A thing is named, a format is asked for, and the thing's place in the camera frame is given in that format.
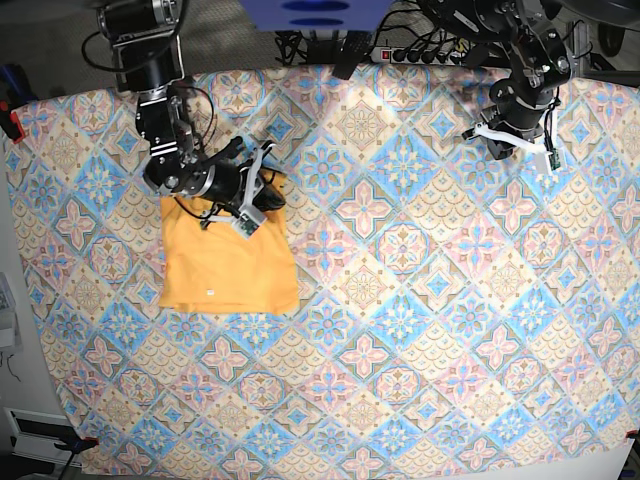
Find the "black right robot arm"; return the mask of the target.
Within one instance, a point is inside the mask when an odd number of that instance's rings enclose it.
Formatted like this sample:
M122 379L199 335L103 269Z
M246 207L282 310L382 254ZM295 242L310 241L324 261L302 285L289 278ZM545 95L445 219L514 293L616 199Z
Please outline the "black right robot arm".
M143 179L156 194L175 199L199 198L207 207L196 214L202 229L214 222L229 224L250 238L269 211L281 209L283 195L261 172L273 149L267 141L238 163L244 149L232 138L219 152L208 155L204 135L190 119L183 84L180 26L185 1L105 1L97 8L99 35L109 43L118 88L137 94L135 127L150 145Z

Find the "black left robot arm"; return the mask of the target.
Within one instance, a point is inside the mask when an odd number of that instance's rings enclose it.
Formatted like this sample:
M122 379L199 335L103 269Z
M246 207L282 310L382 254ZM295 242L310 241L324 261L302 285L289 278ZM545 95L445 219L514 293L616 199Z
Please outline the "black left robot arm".
M573 53L546 15L541 1L421 1L434 25L473 44L470 69L491 52L507 60L508 77L489 90L491 104L462 138L484 141L497 160L521 149L535 169L551 175L563 166L555 142L560 87L576 68Z

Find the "purple robot base plate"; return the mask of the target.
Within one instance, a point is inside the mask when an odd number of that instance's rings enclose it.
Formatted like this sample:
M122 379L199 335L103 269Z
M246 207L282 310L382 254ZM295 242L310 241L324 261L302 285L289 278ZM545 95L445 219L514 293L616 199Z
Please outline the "purple robot base plate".
M386 0L241 0L259 31L375 30L392 2Z

